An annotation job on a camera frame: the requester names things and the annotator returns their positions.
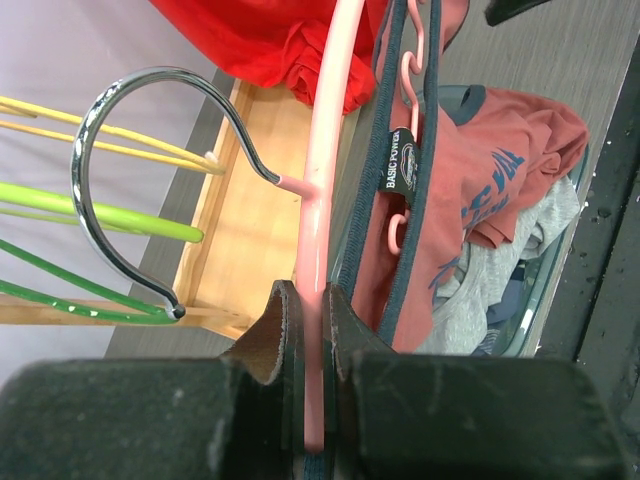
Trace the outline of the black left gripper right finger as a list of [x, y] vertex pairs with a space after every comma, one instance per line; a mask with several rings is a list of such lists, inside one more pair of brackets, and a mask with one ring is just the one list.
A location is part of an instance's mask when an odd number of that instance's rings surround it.
[[627, 479], [614, 423], [566, 361], [393, 351], [329, 285], [332, 479]]

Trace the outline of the navy blue tank top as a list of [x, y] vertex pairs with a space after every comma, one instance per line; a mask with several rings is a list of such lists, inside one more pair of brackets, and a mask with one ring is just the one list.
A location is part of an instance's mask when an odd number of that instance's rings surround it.
[[490, 356], [495, 343], [507, 322], [517, 313], [524, 292], [526, 263], [520, 261], [513, 270], [501, 300], [488, 307], [486, 312], [487, 333], [473, 351], [472, 356]]

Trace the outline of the lime green hanger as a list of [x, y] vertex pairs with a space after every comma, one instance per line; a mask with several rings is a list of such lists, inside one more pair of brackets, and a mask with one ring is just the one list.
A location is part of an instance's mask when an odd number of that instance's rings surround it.
[[[200, 243], [204, 238], [196, 227], [145, 213], [102, 203], [94, 203], [93, 210], [100, 226], [107, 230], [189, 243]], [[78, 223], [71, 197], [7, 182], [1, 183], [1, 213], [67, 225]]]

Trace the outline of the grey tank top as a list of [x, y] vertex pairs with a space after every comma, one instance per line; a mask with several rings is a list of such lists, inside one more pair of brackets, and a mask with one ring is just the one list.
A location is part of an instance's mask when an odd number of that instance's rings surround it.
[[433, 329], [416, 352], [472, 355], [487, 333], [487, 309], [501, 300], [516, 265], [543, 254], [579, 210], [577, 193], [563, 177], [519, 213], [512, 242], [496, 249], [466, 242], [453, 276], [436, 289]]

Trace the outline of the maroon tank top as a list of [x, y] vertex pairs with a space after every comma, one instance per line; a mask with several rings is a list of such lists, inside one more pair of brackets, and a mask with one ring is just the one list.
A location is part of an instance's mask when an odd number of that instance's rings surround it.
[[[542, 200], [582, 160], [584, 121], [528, 93], [471, 85], [459, 110], [438, 99], [438, 63], [462, 25], [465, 1], [434, 1], [410, 58], [424, 71], [422, 100], [403, 104], [400, 36], [408, 1], [385, 17], [381, 76], [339, 284], [358, 318], [393, 351], [418, 354], [433, 329], [436, 289], [453, 276], [466, 242], [513, 241], [521, 211]], [[333, 454], [305, 460], [304, 477], [332, 479]]]

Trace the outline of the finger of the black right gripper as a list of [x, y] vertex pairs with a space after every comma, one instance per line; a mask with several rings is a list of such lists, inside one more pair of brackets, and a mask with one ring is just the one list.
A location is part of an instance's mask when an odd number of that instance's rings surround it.
[[550, 0], [491, 0], [484, 16], [489, 26], [498, 26]]

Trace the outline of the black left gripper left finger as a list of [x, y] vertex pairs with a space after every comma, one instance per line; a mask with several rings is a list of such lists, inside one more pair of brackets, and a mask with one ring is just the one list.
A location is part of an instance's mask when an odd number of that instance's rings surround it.
[[303, 451], [302, 307], [289, 281], [215, 358], [33, 364], [1, 393], [5, 479], [288, 479]]

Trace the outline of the pink hanger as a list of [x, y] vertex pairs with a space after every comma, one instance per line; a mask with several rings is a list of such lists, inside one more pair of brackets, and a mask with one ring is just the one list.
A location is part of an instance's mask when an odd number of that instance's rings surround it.
[[239, 113], [209, 81], [190, 71], [153, 67], [112, 83], [81, 119], [72, 142], [71, 198], [79, 224], [94, 250], [114, 270], [161, 296], [164, 320], [176, 322], [186, 314], [175, 292], [142, 273], [120, 255], [103, 233], [94, 211], [89, 164], [94, 142], [111, 110], [127, 95], [149, 84], [175, 81], [195, 88], [225, 115], [249, 164], [259, 177], [301, 199], [295, 287], [302, 300], [304, 332], [304, 446], [317, 453], [324, 447], [322, 294], [326, 285], [332, 191], [335, 178], [341, 113], [346, 93], [350, 55], [363, 4], [339, 1], [333, 12], [319, 73], [316, 100], [301, 179], [278, 175], [260, 159]]

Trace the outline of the red tank top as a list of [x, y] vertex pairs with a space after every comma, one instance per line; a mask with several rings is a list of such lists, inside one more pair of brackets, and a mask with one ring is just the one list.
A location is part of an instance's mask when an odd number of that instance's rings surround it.
[[336, 6], [322, 0], [152, 0], [225, 73], [261, 88], [283, 84], [311, 106]]

